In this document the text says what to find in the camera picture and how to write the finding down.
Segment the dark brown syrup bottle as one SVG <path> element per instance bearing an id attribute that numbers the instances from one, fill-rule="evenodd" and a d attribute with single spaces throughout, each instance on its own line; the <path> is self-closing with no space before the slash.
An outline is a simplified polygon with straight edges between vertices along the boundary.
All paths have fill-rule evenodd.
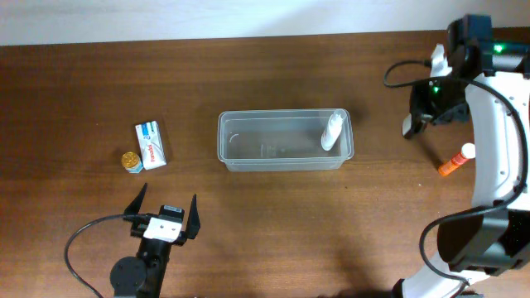
<path id="1" fill-rule="evenodd" d="M 428 121 L 422 115 L 409 113 L 402 122 L 402 136 L 410 140 L 422 133 Z"/>

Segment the orange tablet tube white cap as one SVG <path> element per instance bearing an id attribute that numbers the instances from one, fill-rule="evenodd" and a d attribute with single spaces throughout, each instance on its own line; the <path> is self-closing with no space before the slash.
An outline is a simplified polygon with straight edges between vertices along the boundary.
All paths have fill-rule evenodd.
<path id="1" fill-rule="evenodd" d="M 438 167 L 438 173 L 442 176 L 447 176 L 463 166 L 467 161 L 475 159 L 475 156 L 475 144 L 466 143 L 456 155 Z"/>

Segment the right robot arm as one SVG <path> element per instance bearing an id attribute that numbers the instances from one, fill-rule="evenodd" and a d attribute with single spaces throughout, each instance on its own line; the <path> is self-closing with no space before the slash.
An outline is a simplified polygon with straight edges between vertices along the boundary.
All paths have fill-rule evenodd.
<path id="1" fill-rule="evenodd" d="M 408 83 L 402 135 L 428 125 L 471 121 L 475 190 L 471 206 L 429 224 L 436 253 L 392 289 L 394 297 L 465 297 L 476 282 L 529 262 L 529 47 L 493 37 L 490 17 L 467 14 L 447 29 Z"/>

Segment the white Panadol box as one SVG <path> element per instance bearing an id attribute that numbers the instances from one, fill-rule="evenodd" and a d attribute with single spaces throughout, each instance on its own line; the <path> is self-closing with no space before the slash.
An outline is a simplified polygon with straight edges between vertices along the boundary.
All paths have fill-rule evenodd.
<path id="1" fill-rule="evenodd" d="M 166 157 L 157 121 L 138 124 L 135 126 L 135 130 L 143 167 L 146 170 L 152 170 L 165 166 Z"/>

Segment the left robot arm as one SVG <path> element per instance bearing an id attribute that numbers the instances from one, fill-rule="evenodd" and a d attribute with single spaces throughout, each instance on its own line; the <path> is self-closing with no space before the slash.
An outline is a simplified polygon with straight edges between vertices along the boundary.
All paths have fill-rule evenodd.
<path id="1" fill-rule="evenodd" d="M 200 231 L 197 198 L 184 210 L 164 204 L 157 214 L 141 214 L 147 186 L 124 210 L 131 223 L 130 235 L 140 239 L 136 255 L 118 260 L 109 275 L 115 297 L 158 297 L 161 293 L 171 248 L 183 246 Z"/>

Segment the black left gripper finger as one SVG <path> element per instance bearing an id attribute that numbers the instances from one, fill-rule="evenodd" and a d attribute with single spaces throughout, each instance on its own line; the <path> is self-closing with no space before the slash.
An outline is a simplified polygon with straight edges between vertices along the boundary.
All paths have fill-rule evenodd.
<path id="1" fill-rule="evenodd" d="M 128 205 L 128 207 L 123 211 L 124 215 L 139 214 L 146 191 L 147 191 L 147 183 L 143 185 L 138 195 L 132 200 L 132 202 Z"/>
<path id="2" fill-rule="evenodd" d="M 186 237 L 188 239 L 195 239 L 200 231 L 200 216 L 197 206 L 197 196 L 193 195 L 192 201 L 190 204 L 190 210 L 188 214 L 188 219 L 185 227 Z"/>

